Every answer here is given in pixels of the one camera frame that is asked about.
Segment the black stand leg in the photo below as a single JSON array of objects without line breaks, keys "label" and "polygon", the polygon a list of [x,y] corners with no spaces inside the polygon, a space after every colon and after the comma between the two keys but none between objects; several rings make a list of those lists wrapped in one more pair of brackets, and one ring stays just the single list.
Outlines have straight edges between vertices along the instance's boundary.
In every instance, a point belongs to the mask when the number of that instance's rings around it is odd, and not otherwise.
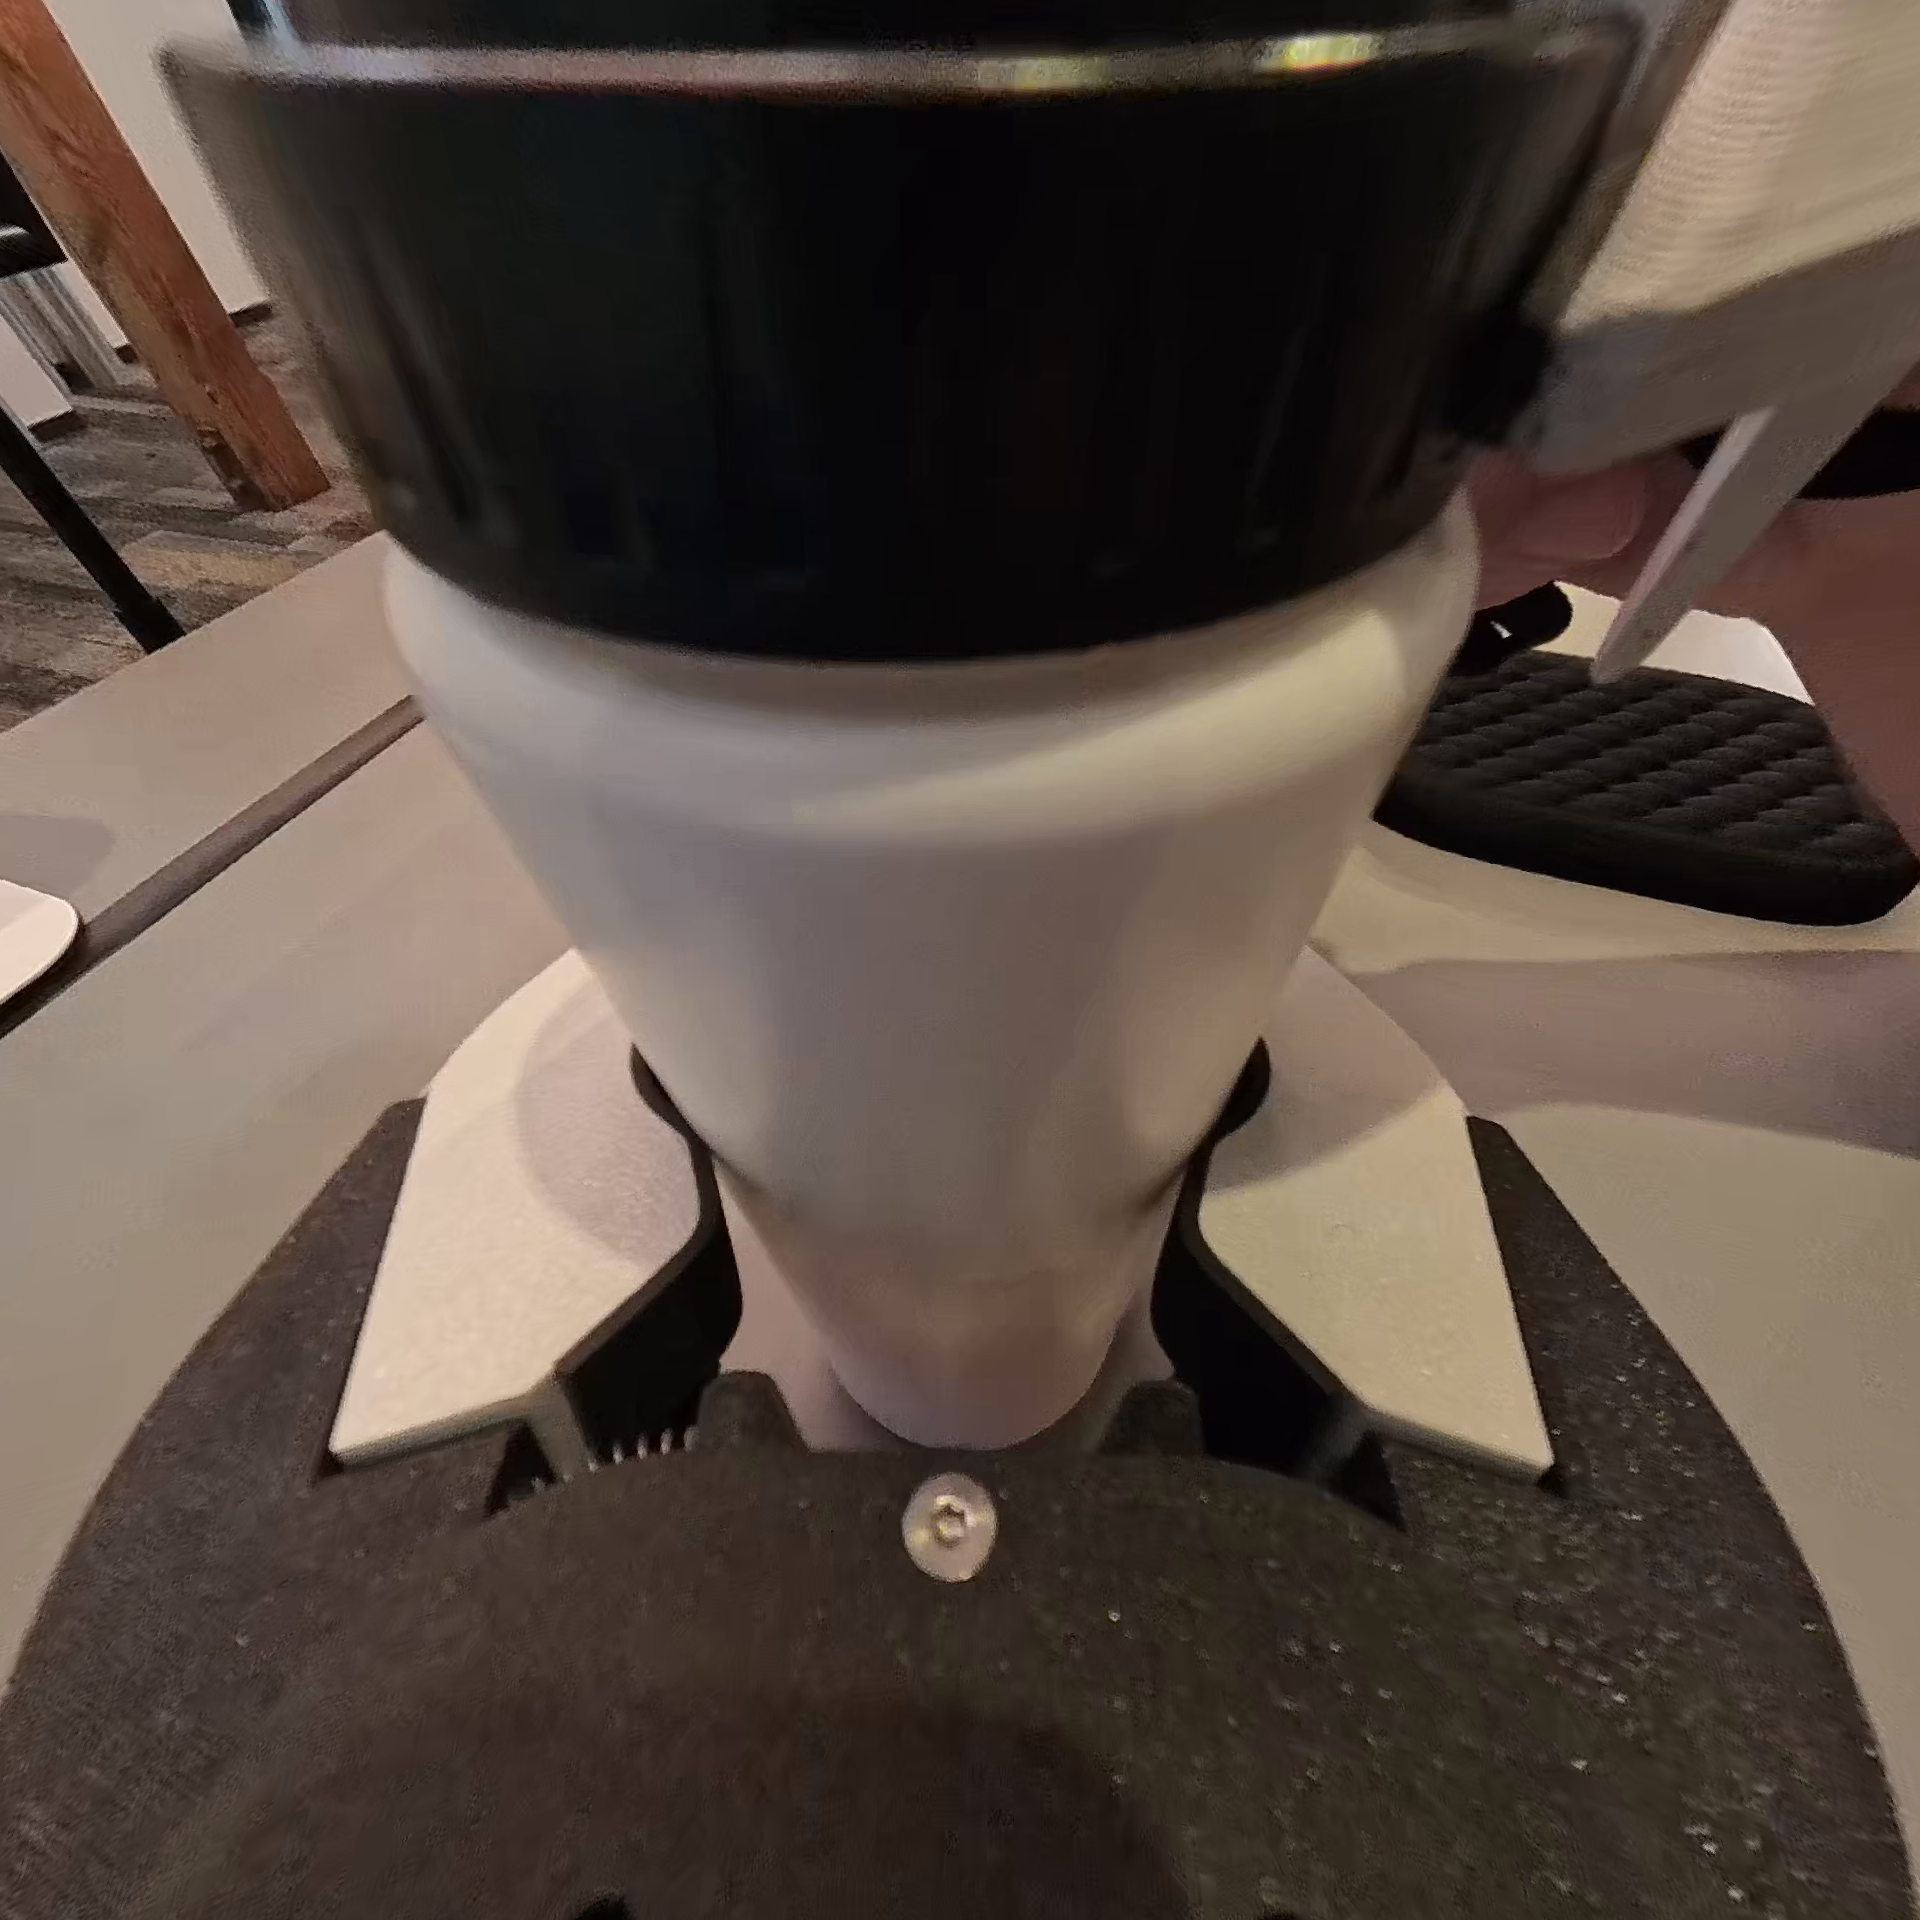
[{"label": "black stand leg", "polygon": [[170,599],[125,564],[125,551],[88,526],[88,508],[48,467],[40,440],[0,409],[0,471],[40,508],[40,526],[64,544],[64,554],[96,580],[111,611],[145,653],[178,641]]}]

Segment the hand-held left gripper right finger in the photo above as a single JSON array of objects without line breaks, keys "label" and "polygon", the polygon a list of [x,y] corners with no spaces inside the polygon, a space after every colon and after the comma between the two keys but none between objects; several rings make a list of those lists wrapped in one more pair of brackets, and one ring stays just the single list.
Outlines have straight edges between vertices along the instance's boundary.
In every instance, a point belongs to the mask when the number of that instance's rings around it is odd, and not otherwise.
[{"label": "hand-held left gripper right finger", "polygon": [[1221,1460],[1334,1489],[1400,1439],[1552,1474],[1468,1105],[1321,947],[1189,1165],[1155,1343]]}]

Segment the white sign stand base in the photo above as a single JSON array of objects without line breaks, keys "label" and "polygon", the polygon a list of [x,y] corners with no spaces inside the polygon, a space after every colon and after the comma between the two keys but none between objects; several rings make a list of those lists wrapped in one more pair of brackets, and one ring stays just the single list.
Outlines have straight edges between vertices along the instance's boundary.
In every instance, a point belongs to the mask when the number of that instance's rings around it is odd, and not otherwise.
[{"label": "white sign stand base", "polygon": [[0,882],[0,1000],[48,985],[70,954],[76,931],[83,915],[70,901]]}]

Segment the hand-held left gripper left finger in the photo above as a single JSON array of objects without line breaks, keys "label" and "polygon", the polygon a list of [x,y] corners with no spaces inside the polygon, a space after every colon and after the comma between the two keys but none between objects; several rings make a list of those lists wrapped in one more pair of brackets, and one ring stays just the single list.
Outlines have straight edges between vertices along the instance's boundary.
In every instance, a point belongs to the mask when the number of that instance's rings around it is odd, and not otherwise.
[{"label": "hand-held left gripper left finger", "polygon": [[331,1460],[526,1437],[571,1477],[678,1448],[738,1307],[710,1160],[571,947],[425,1087]]}]

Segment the person's right hand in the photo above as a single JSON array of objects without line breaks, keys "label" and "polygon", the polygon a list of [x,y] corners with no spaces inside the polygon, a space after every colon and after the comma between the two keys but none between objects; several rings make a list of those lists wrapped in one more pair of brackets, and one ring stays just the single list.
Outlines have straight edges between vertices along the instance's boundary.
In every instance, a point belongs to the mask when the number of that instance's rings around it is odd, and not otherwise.
[{"label": "person's right hand", "polygon": [[[1653,536],[1691,491],[1687,456],[1637,456],[1593,475],[1545,475],[1504,452],[1474,467],[1483,599],[1512,599],[1545,580],[1628,596]],[[1920,699],[1920,502],[1896,496],[1798,496],[1770,527],[1698,596],[1704,611],[1761,618],[1798,676],[1872,709]]]}]

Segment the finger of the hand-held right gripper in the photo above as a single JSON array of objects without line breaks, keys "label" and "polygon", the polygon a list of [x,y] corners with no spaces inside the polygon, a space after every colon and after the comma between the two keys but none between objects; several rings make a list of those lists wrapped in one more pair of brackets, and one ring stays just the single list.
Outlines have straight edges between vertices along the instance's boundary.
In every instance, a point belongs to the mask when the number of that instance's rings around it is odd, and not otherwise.
[{"label": "finger of the hand-held right gripper", "polygon": [[1622,467],[1734,421],[1815,467],[1920,333],[1920,7],[1642,0],[1628,90],[1541,287],[1512,447]]}]

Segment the black wrist rest pad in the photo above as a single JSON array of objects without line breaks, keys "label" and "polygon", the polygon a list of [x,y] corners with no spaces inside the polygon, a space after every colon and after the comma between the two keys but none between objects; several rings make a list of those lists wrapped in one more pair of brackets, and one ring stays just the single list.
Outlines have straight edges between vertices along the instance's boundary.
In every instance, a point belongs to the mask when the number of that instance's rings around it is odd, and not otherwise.
[{"label": "black wrist rest pad", "polygon": [[1530,882],[1761,924],[1872,924],[1920,863],[1803,699],[1571,653],[1449,671],[1378,829]]}]

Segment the black bottle lid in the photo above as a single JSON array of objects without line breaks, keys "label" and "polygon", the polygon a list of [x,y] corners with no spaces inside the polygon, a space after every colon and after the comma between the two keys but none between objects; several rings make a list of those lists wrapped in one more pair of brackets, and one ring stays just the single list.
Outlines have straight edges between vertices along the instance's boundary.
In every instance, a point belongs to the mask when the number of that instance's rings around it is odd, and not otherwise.
[{"label": "black bottle lid", "polygon": [[728,661],[1020,661],[1416,544],[1622,7],[282,7],[163,82],[383,527]]}]

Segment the white bottle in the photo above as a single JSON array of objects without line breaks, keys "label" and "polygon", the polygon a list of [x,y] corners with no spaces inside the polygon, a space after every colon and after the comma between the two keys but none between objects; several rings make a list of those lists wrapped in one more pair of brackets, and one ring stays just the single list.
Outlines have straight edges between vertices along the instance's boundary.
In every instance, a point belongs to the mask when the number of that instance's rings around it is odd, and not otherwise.
[{"label": "white bottle", "polygon": [[1474,588],[1468,491],[1307,599],[955,664],[605,641],[408,551],[383,580],[837,1387],[921,1448],[1089,1387]]}]

